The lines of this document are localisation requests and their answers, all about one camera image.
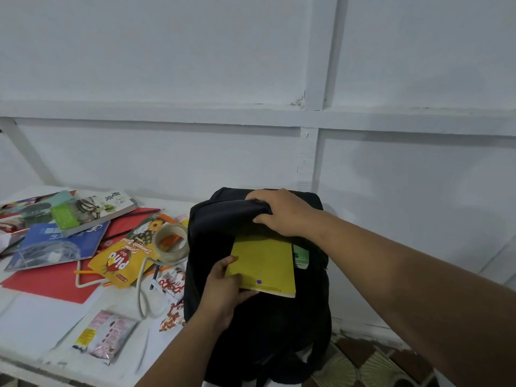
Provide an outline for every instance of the black backpack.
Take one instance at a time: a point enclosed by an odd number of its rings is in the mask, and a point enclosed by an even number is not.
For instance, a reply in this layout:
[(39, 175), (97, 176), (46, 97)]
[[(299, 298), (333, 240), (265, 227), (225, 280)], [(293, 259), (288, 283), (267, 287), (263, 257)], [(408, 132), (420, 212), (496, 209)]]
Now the black backpack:
[[(277, 233), (253, 218), (271, 213), (268, 204), (245, 201), (251, 190), (222, 188), (190, 211), (186, 268), (185, 319), (197, 310), (214, 263), (230, 255), (235, 234), (246, 228), (253, 233)], [(293, 193), (316, 209), (323, 209), (316, 194)], [(320, 369), (331, 336), (328, 306), (328, 256), (303, 238), (287, 238), (310, 252), (306, 270), (294, 269), (294, 299), (259, 293), (237, 306), (229, 328), (218, 339), (206, 369), (205, 380), (221, 387), (241, 387), (243, 380), (256, 379), (262, 387), (267, 379), (299, 384)], [(312, 345), (303, 362), (297, 351)]]

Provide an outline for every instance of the tiled floor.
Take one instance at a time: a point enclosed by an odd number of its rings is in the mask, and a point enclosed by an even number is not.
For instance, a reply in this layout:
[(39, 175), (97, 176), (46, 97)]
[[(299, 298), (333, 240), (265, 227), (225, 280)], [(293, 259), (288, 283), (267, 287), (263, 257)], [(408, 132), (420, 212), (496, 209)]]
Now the tiled floor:
[(303, 387), (439, 387), (433, 367), (414, 352), (348, 337), (333, 341), (331, 361)]

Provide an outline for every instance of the white table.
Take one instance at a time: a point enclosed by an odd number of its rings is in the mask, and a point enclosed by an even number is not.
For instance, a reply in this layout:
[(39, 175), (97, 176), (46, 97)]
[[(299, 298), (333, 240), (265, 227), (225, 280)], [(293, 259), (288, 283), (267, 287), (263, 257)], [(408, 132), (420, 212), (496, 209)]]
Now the white table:
[[(5, 199), (5, 202), (59, 190), (65, 188), (29, 187)], [(80, 196), (88, 196), (95, 192), (79, 190), (78, 193)], [(169, 216), (187, 214), (194, 205), (191, 202), (135, 198), (139, 206), (161, 208)], [(9, 276), (8, 273), (3, 273), (8, 260), (9, 258), (0, 261), (0, 281)], [(146, 278), (142, 291), (149, 299), (151, 311), (158, 313), (164, 310), (164, 303), (162, 298), (156, 296), (155, 291), (150, 293), (150, 280), (150, 276)], [(99, 359), (79, 353), (72, 345), (102, 309), (139, 319), (136, 288), (130, 286), (116, 289), (109, 286), (101, 287), (98, 291), (100, 293), (92, 295), (83, 306), (77, 306), (0, 287), (0, 372), (42, 386), (68, 386), (70, 380), (75, 380), (98, 387), (132, 387), (180, 328), (176, 327), (158, 335), (153, 327), (164, 318), (163, 315), (157, 318), (148, 317), (138, 324), (119, 352), (118, 358), (107, 366)], [(13, 333), (17, 330), (21, 330), (21, 334)], [(45, 341), (50, 341), (53, 347), (45, 348)]]

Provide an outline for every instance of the green sticky note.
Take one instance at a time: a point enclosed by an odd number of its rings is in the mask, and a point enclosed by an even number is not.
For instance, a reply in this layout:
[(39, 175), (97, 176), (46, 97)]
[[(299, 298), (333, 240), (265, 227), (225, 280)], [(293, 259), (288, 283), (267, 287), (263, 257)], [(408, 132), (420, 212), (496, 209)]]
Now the green sticky note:
[(293, 260), (296, 267), (300, 269), (306, 269), (310, 262), (310, 253), (303, 247), (292, 245)]

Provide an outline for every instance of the white cable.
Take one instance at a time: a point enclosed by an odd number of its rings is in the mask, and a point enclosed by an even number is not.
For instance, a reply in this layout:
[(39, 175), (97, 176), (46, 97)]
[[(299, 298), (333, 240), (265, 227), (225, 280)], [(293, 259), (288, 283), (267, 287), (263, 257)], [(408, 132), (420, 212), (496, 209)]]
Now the white cable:
[[(77, 261), (77, 270), (81, 270), (81, 260)], [(79, 284), (79, 282), (80, 282), (79, 276), (80, 276), (80, 274), (75, 274), (75, 286), (77, 288), (86, 288), (87, 286), (92, 286), (92, 285), (96, 285), (96, 284), (105, 284), (105, 283), (109, 282), (109, 280), (107, 278), (104, 278), (104, 279), (96, 279), (95, 281), (90, 281), (90, 282), (87, 282), (86, 284)]]
[(188, 242), (186, 241), (184, 246), (176, 251), (163, 251), (159, 248), (159, 243), (166, 237), (171, 235), (178, 235), (182, 237), (185, 241), (187, 239), (188, 233), (186, 227), (177, 223), (177, 224), (167, 224), (161, 227), (156, 231), (154, 236), (152, 237), (152, 246), (154, 252), (158, 255), (159, 260), (155, 260), (150, 257), (145, 257), (143, 262), (141, 263), (140, 272), (138, 273), (138, 279), (136, 280), (136, 302), (138, 312), (142, 319), (147, 318), (147, 315), (144, 314), (141, 309), (141, 281), (144, 276), (145, 266), (148, 261), (152, 261), (158, 266), (171, 266), (171, 265), (179, 265), (180, 263), (186, 261), (188, 259)]

